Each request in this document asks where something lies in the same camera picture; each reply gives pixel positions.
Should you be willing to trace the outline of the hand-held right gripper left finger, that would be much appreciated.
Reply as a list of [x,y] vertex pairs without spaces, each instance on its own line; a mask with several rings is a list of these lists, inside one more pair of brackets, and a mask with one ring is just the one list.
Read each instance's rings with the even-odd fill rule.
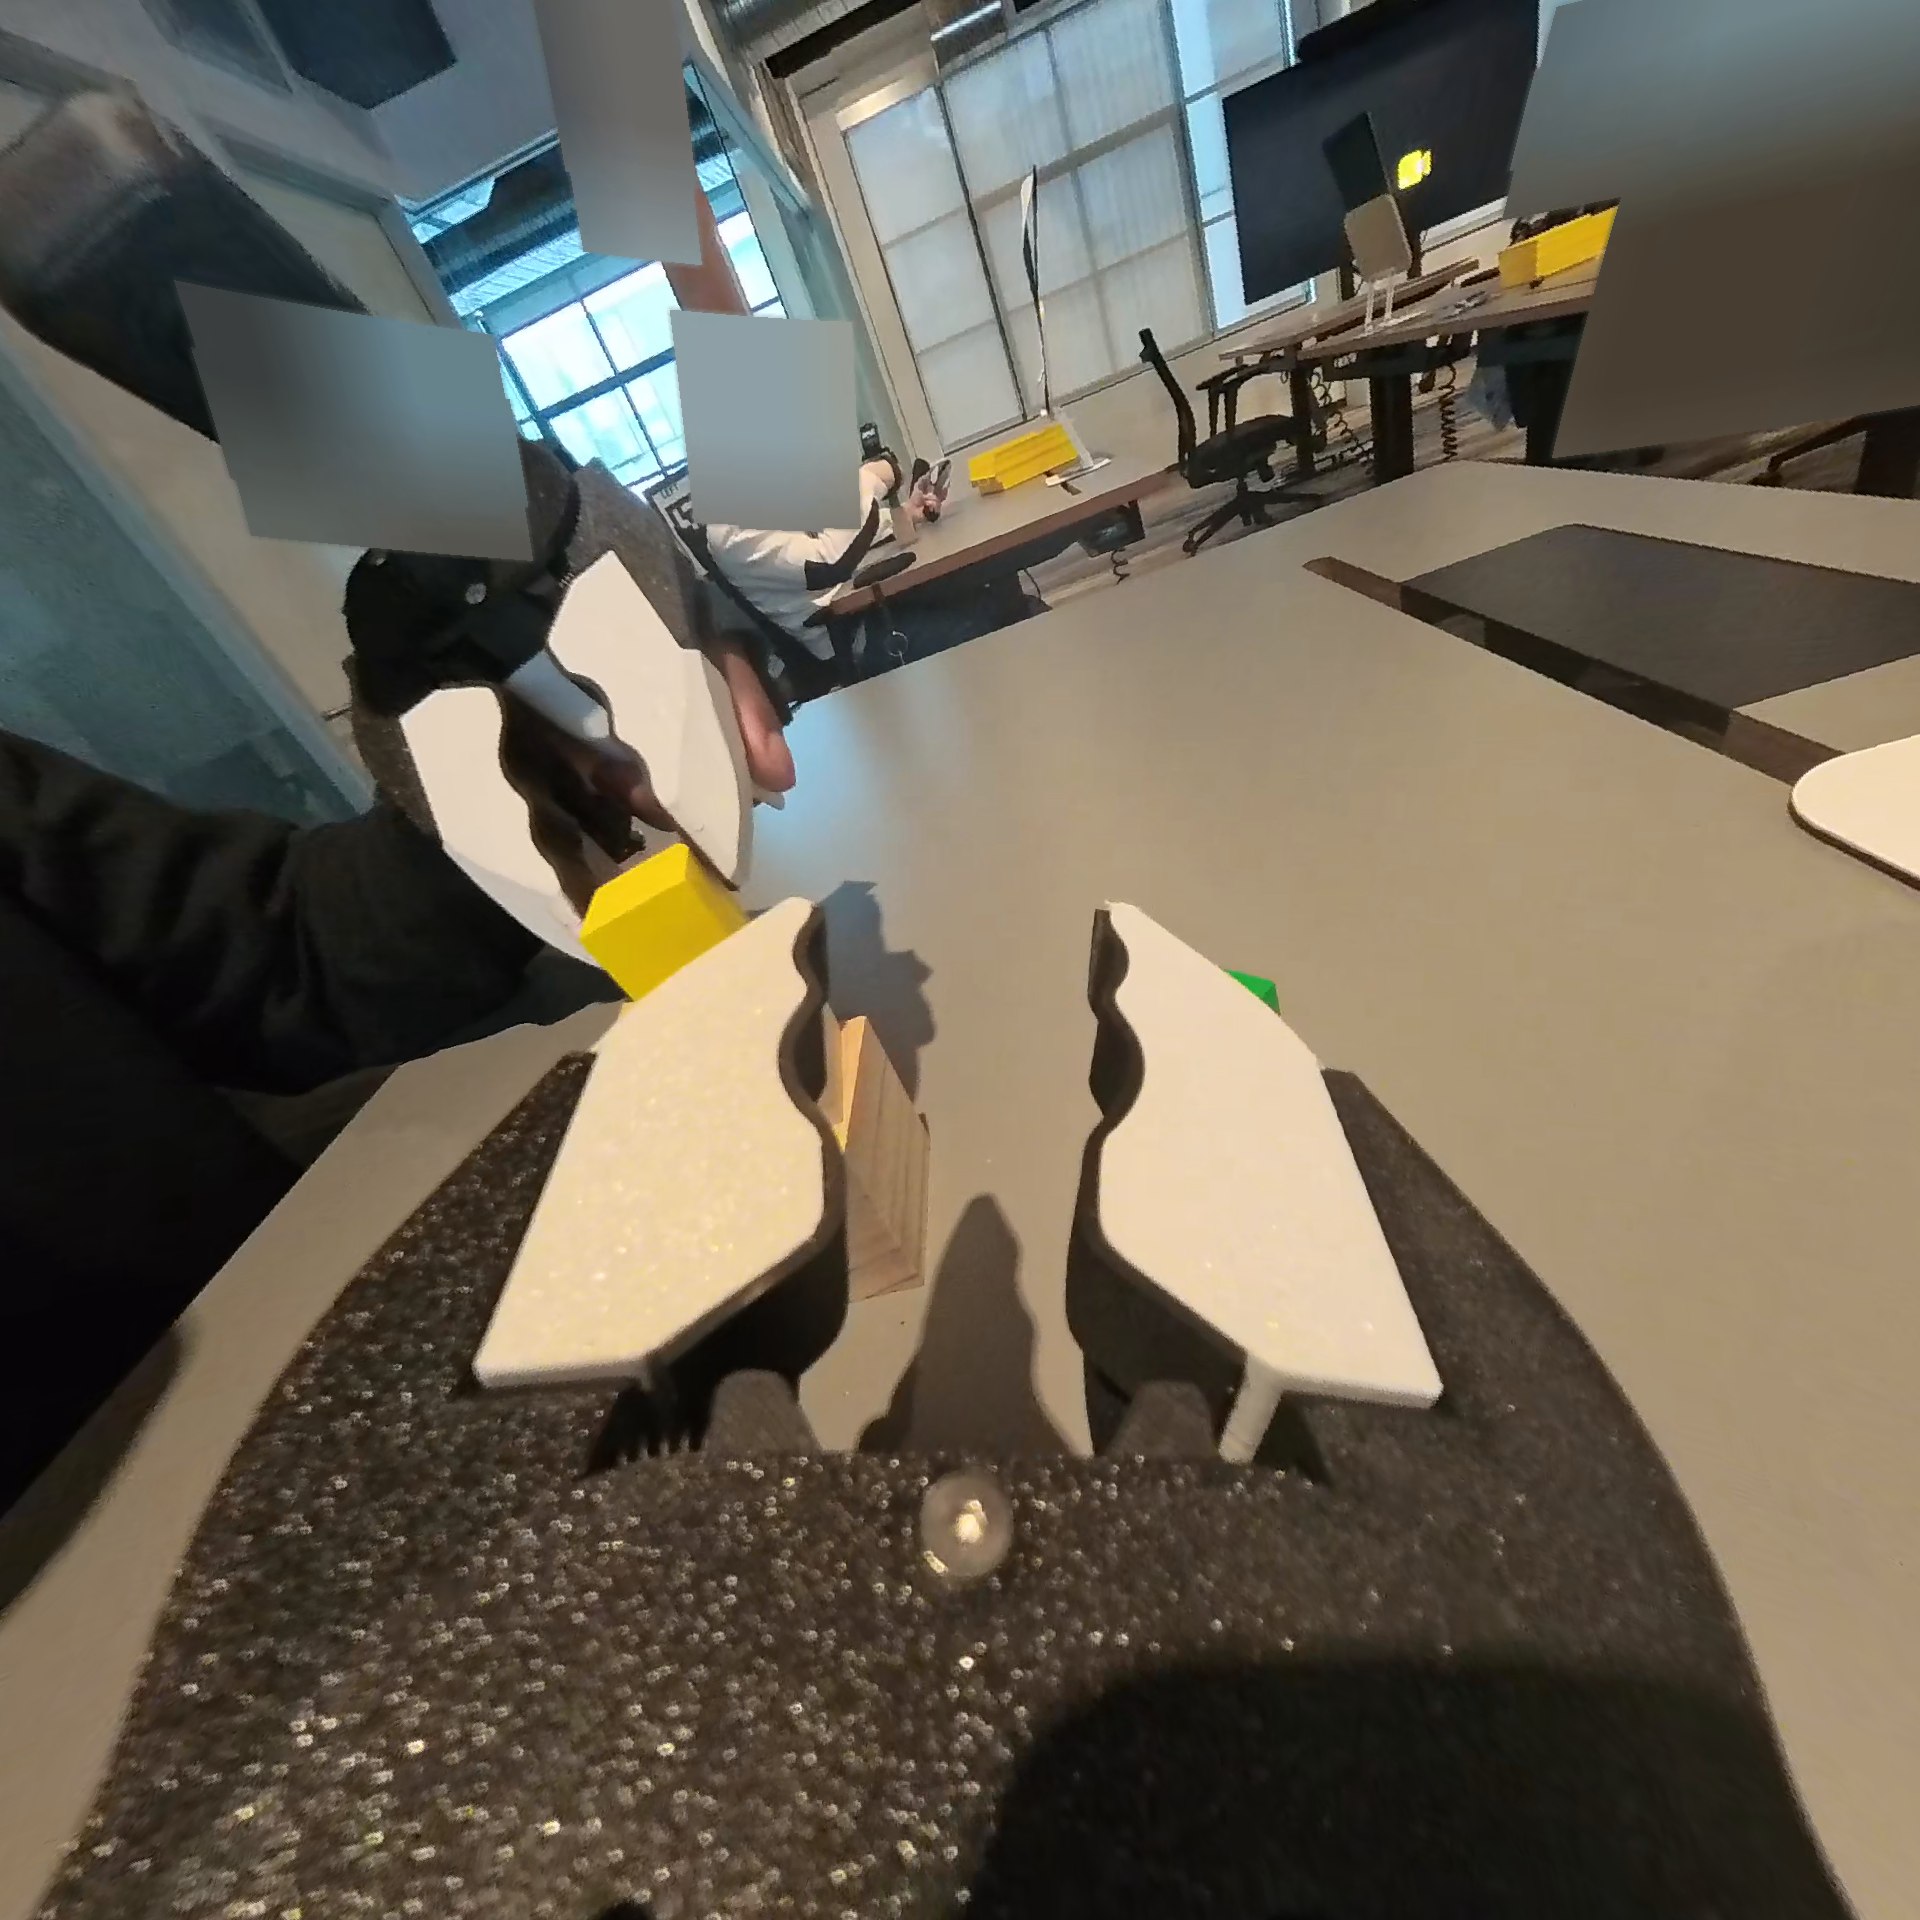
[[823,911],[791,895],[617,1015],[471,1358],[485,1389],[647,1383],[826,1253]]

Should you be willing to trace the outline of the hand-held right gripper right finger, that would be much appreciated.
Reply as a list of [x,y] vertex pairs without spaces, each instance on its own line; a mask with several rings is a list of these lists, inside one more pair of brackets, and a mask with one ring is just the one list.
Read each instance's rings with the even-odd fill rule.
[[1188,1400],[1249,1465],[1287,1400],[1429,1413],[1442,1378],[1305,1039],[1130,903],[1094,911],[1094,1126],[1069,1329],[1130,1421]]

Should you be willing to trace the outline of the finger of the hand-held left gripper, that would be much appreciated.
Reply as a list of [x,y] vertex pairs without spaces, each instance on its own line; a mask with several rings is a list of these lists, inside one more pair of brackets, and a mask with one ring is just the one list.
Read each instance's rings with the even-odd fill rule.
[[566,582],[545,639],[503,690],[551,726],[638,762],[679,838],[727,886],[752,862],[752,774],[722,672],[665,626],[623,559]]
[[400,718],[400,730],[448,858],[541,944],[590,963],[582,899],[601,879],[601,850],[554,799],[511,779],[497,696],[434,690]]

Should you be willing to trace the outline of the natural wooden cube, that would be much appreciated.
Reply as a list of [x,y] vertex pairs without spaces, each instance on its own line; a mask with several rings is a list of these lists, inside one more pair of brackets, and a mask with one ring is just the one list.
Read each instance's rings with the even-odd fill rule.
[[823,1009],[823,1115],[845,1174],[848,1294],[855,1305],[925,1279],[927,1126],[865,1016]]

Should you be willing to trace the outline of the yellow wooden cube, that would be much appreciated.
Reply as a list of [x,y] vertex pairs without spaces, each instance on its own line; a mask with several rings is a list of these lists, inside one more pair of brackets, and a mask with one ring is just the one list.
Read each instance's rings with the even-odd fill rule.
[[697,848],[673,843],[594,889],[581,945],[626,1001],[639,1001],[748,921],[736,889]]

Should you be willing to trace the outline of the person's left forearm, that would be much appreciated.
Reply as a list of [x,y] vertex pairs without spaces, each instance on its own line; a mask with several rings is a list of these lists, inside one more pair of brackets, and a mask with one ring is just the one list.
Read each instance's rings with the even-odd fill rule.
[[4,963],[47,969],[214,1088],[294,1094],[612,1001],[390,801],[189,807],[1,739]]

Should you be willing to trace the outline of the person's left hand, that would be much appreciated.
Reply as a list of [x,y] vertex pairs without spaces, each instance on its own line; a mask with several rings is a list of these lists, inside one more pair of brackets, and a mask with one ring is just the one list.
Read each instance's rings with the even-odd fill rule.
[[[722,642],[704,655],[722,672],[730,693],[752,774],[752,811],[761,797],[782,799],[794,783],[794,762],[783,743],[778,710],[761,683],[759,669],[730,642]],[[639,856],[671,843],[686,843],[660,811],[647,774],[636,760],[601,759],[599,752],[564,736],[506,693],[503,693],[503,707],[506,714],[500,747],[504,768],[525,777],[530,794],[545,792],[582,826],[601,850],[601,879],[628,869]]]

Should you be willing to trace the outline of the brown-top desk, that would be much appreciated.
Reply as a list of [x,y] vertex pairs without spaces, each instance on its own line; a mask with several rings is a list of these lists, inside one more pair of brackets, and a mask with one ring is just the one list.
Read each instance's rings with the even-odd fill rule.
[[1082,529],[1119,509],[1172,488],[1178,472],[1141,459],[1116,459],[1071,480],[1071,490],[1031,482],[1012,490],[978,495],[968,490],[938,525],[925,527],[910,545],[912,562],[886,578],[841,590],[829,615],[853,616],[874,603],[933,586],[974,569],[1016,566],[1020,557],[1046,557]]

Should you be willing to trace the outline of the yellow plastic bin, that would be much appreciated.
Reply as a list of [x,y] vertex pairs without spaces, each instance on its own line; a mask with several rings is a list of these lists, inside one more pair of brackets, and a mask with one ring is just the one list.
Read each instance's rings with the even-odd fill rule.
[[1604,201],[1518,218],[1497,257],[1501,288],[1518,290],[1593,264],[1608,245],[1616,208]]
[[970,488],[991,495],[1076,470],[1082,453],[1062,419],[1042,419],[966,456]]

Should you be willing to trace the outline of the large frosted window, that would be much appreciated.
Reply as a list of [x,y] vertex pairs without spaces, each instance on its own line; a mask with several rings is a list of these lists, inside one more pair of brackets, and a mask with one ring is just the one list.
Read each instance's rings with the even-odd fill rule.
[[941,442],[1040,410],[1031,165],[1053,399],[1130,367],[1137,328],[1188,347],[1245,314],[1223,103],[1287,53],[1279,3],[1071,3],[853,110],[842,147]]

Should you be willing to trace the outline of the person's torso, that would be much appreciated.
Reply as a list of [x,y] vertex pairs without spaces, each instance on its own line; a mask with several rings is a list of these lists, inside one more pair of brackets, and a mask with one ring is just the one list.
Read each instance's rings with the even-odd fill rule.
[[14,1506],[300,1162],[141,1034],[4,1034],[1,1502]]

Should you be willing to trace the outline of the black office chair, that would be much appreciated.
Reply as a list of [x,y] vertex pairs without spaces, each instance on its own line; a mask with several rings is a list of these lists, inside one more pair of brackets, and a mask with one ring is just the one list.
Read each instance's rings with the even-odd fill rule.
[[[1151,367],[1172,401],[1176,424],[1174,470],[1191,490],[1232,487],[1209,515],[1183,534],[1183,555],[1194,557],[1230,522],[1252,531],[1271,525],[1276,509],[1319,509],[1327,502],[1311,487],[1321,442],[1311,382],[1301,349],[1310,334],[1293,330],[1276,342],[1232,352],[1230,362],[1200,382],[1207,397],[1207,434],[1198,431],[1186,385],[1172,374],[1149,326],[1137,328],[1141,361]],[[1288,410],[1241,416],[1241,390],[1256,377],[1285,374]]]

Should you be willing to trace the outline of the black desk mat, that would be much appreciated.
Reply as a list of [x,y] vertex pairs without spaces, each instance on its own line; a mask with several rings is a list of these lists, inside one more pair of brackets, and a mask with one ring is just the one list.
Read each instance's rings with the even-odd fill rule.
[[1839,747],[1766,703],[1916,664],[1916,582],[1588,522],[1404,582],[1337,557],[1305,566],[1775,783]]

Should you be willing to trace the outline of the white rounded board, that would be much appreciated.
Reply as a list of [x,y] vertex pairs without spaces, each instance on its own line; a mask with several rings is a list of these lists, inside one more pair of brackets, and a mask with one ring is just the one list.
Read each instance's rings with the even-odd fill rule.
[[1788,807],[1815,838],[1918,885],[1918,736],[1824,759],[1791,783]]

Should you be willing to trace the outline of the long office desk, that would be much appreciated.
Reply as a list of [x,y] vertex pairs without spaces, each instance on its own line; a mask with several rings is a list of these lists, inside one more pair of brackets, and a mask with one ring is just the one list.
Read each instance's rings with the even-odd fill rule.
[[1242,369],[1277,369],[1295,387],[1310,367],[1367,385],[1373,480],[1413,472],[1413,383],[1417,377],[1471,358],[1479,367],[1542,369],[1528,401],[1526,461],[1552,463],[1552,445],[1568,397],[1572,362],[1597,291],[1599,263],[1546,273],[1524,286],[1500,278],[1447,278],[1391,320],[1295,320],[1264,326],[1226,349]]

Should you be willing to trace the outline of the large black monitor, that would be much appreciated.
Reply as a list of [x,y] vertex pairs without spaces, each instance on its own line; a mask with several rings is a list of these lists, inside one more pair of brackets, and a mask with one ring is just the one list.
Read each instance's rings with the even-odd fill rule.
[[1239,280],[1287,297],[1348,261],[1350,205],[1389,186],[1414,247],[1500,202],[1540,55],[1536,1],[1380,1],[1223,103]]

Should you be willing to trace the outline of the beige device on stand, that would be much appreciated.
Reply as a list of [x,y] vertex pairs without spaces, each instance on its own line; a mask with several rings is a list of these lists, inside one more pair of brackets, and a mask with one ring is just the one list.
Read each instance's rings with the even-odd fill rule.
[[1362,110],[1322,138],[1342,231],[1362,297],[1362,330],[1391,321],[1397,286],[1414,273],[1400,192],[1388,173],[1373,115]]

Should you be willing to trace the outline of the metal ceiling duct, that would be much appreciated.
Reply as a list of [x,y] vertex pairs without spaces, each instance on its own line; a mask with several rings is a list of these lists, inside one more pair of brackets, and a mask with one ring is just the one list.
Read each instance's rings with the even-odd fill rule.
[[927,22],[922,1],[711,1],[717,39],[778,78],[825,59],[895,18]]

